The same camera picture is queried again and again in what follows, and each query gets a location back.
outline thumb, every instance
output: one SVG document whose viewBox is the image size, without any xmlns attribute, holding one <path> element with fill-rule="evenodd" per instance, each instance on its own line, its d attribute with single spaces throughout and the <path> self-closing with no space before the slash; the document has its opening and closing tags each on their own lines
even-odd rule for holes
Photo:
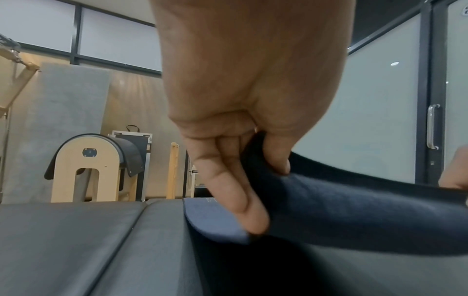
<svg viewBox="0 0 468 296">
<path fill-rule="evenodd" d="M 263 155 L 267 163 L 273 169 L 283 175 L 289 174 L 291 165 L 289 164 L 289 155 L 294 145 L 299 141 L 298 138 L 291 136 L 280 136 L 272 133 L 265 135 L 263 141 Z"/>
</svg>

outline hand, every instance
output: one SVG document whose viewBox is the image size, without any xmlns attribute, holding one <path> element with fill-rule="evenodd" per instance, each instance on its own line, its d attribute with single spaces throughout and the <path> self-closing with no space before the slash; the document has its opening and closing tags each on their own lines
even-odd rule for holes
<svg viewBox="0 0 468 296">
<path fill-rule="evenodd" d="M 250 233 L 269 225 L 239 154 L 289 172 L 293 146 L 324 115 L 350 43 L 354 0 L 152 0 L 169 117 L 207 188 Z"/>
<path fill-rule="evenodd" d="M 457 149 L 439 179 L 440 187 L 468 190 L 468 145 Z"/>
</svg>

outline padded bench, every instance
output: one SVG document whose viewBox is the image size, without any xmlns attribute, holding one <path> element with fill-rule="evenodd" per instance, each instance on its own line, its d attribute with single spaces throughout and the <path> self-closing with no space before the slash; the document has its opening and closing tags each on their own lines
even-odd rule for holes
<svg viewBox="0 0 468 296">
<path fill-rule="evenodd" d="M 0 206 L 0 295 L 464 296 L 468 257 L 208 241 L 182 200 Z"/>
</svg>

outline dark blue foam pad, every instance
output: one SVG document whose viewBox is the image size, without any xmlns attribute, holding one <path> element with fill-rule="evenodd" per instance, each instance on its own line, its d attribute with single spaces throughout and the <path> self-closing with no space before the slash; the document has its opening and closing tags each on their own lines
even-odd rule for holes
<svg viewBox="0 0 468 296">
<path fill-rule="evenodd" d="M 406 184 L 347 172 L 291 154 L 279 176 L 257 135 L 241 160 L 267 208 L 268 235 L 320 246 L 419 255 L 468 254 L 467 192 Z M 190 224 L 216 242 L 252 237 L 212 199 L 184 200 Z"/>
</svg>

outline door handle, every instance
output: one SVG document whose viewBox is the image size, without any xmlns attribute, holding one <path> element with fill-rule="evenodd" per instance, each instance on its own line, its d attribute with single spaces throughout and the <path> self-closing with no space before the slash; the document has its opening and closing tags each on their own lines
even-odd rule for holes
<svg viewBox="0 0 468 296">
<path fill-rule="evenodd" d="M 439 108 L 439 104 L 431 105 L 428 108 L 428 126 L 426 131 L 426 145 L 429 149 L 439 150 L 439 147 L 434 144 L 434 123 L 435 123 L 435 109 Z"/>
</svg>

